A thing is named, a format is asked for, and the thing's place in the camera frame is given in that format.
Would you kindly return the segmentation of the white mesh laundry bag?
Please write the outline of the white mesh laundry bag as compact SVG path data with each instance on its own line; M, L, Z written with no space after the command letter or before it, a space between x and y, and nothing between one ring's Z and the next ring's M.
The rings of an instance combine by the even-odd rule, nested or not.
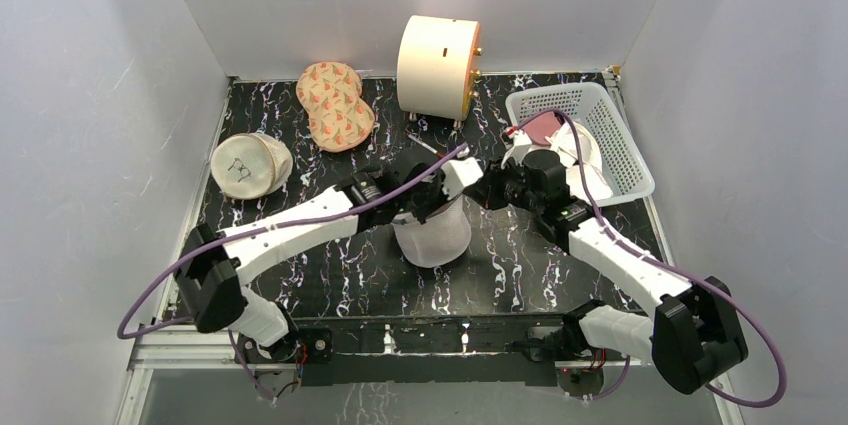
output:
M456 199L429 216L424 223L413 217L392 223L395 239L405 259L420 268L443 266L465 253L472 230Z

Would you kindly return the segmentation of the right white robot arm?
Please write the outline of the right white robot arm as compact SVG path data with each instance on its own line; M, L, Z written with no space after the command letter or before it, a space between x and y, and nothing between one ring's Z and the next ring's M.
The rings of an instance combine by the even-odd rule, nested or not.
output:
M748 358L734 308L715 277L698 284L652 264L652 255L613 236L591 205L572 194L557 155L536 150L522 162L491 161L464 191L483 208L529 212L539 232L599 271L639 307L619 311L590 301L567 313L562 347L577 359L613 349L655 366L673 389L691 394Z

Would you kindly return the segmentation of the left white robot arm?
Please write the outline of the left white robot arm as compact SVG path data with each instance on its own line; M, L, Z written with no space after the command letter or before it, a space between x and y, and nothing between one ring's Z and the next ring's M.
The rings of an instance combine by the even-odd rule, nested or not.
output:
M290 313L252 291L250 283L327 242L401 218L430 217L466 187L460 165L445 157L410 171L362 171L260 221L218 232L196 227L173 271L195 330L230 331L253 340L275 361L290 359L299 345Z

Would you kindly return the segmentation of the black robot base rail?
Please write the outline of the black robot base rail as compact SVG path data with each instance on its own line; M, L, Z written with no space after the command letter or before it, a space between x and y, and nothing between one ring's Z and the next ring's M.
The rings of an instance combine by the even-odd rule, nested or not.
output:
M596 389L624 357L564 341L561 313L298 318L281 345L236 340L244 362L274 390L289 371L301 386L365 382L519 382Z

